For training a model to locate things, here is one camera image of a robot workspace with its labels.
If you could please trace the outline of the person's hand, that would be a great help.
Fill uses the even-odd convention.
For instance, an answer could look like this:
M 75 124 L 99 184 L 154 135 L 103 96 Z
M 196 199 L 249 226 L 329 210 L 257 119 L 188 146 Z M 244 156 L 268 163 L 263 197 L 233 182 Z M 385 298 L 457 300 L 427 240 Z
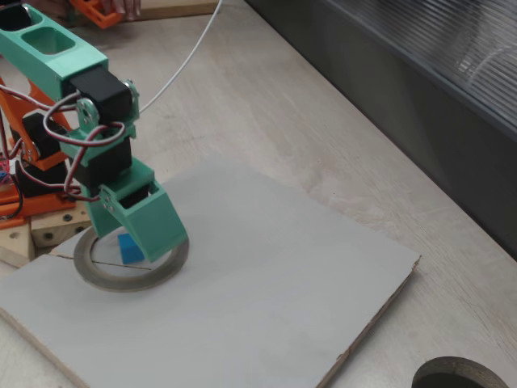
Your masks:
M 141 15 L 141 0 L 102 0 L 101 4 L 106 14 L 114 11 L 131 21 Z

